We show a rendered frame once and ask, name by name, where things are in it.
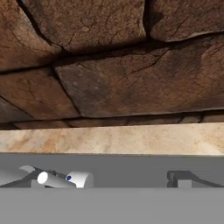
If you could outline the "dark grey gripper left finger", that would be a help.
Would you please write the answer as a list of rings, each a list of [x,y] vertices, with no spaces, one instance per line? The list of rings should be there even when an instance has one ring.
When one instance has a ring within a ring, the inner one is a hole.
[[[7,188],[7,187],[13,187],[13,188],[48,188],[48,185],[41,185],[38,183],[38,175],[42,172],[42,170],[37,169],[35,171],[32,171],[30,174],[27,174],[25,177],[19,179],[19,180],[13,180],[10,183],[7,184],[1,184],[0,188]]]

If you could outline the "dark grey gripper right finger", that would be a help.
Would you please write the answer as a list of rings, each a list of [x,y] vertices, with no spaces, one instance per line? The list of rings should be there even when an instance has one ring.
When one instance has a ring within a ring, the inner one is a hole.
[[[167,186],[175,188],[214,187],[224,188],[224,185],[199,178],[191,171],[168,171]]]

